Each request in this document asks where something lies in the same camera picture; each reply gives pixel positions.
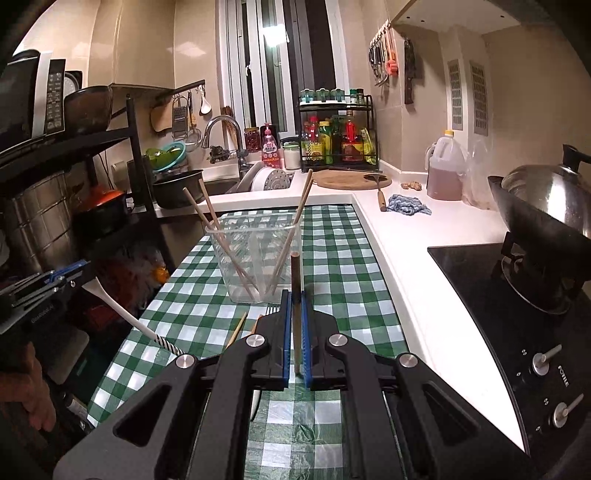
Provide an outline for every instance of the cutting board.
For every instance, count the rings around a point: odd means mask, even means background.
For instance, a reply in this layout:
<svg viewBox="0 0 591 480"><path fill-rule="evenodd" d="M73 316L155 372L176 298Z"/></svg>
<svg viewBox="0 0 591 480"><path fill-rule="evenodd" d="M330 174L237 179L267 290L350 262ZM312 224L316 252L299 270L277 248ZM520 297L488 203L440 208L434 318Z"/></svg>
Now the cutting board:
<svg viewBox="0 0 591 480"><path fill-rule="evenodd" d="M371 173L369 171L347 170L322 170L314 172L313 180L319 187L333 190L377 190L378 186L373 180L365 180L363 177ZM392 184L392 178L384 175L388 180L380 182L380 188Z"/></svg>

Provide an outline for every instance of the blue cloth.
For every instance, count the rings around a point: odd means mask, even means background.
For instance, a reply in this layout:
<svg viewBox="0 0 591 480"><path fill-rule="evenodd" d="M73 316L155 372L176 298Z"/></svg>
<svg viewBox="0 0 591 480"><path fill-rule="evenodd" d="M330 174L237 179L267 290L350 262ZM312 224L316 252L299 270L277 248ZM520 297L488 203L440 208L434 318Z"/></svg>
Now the blue cloth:
<svg viewBox="0 0 591 480"><path fill-rule="evenodd" d="M388 211L398 212L403 215L414 215L417 212L431 215L431 210L416 197L405 197L404 195L392 195L388 201Z"/></svg>

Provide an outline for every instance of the green gingham tablecloth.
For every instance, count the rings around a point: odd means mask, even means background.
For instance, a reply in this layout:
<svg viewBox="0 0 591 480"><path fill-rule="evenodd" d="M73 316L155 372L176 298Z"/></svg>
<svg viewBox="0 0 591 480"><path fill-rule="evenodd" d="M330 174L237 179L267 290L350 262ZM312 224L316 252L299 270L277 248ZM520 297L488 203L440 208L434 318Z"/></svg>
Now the green gingham tablecloth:
<svg viewBox="0 0 591 480"><path fill-rule="evenodd" d="M406 351L392 299L353 207L306 207L301 222L304 285L313 288L314 309L332 314L341 332L372 352L393 357ZM249 334L267 309L232 303L226 293L212 244L205 237L140 320L198 358L217 355L244 312L248 315L241 336ZM95 391L89 420L94 425L104 421L173 358L134 329ZM341 479L341 441L339 393L308 391L292 364L289 388L261 395L249 430L245 478Z"/></svg>

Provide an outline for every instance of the orange pot lid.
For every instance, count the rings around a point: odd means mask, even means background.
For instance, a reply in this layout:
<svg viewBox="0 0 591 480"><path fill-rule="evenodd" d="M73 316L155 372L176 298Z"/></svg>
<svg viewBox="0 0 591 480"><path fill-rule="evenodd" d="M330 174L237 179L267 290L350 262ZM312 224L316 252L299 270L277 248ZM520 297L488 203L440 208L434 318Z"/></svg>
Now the orange pot lid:
<svg viewBox="0 0 591 480"><path fill-rule="evenodd" d="M124 193L121 190L109 190L103 185L97 185L96 187L91 188L90 195L82 201L78 210L81 212L87 212L88 210L99 207L123 194Z"/></svg>

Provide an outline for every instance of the faucet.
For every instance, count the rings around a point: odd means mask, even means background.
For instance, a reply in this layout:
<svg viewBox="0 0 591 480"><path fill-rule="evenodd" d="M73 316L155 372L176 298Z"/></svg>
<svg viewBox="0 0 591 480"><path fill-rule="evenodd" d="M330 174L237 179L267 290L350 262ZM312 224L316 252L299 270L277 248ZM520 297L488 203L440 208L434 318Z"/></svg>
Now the faucet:
<svg viewBox="0 0 591 480"><path fill-rule="evenodd" d="M240 125L236 122L234 117L229 115L218 115L213 117L206 125L205 131L203 132L203 139L201 140L201 148L209 148L209 137L212 133L212 127L221 121L228 122L236 131L236 156L238 157L238 176L242 180L245 173L249 170L250 165L246 162L246 156L248 155L247 150L244 150L242 143L242 133L240 132Z"/></svg>

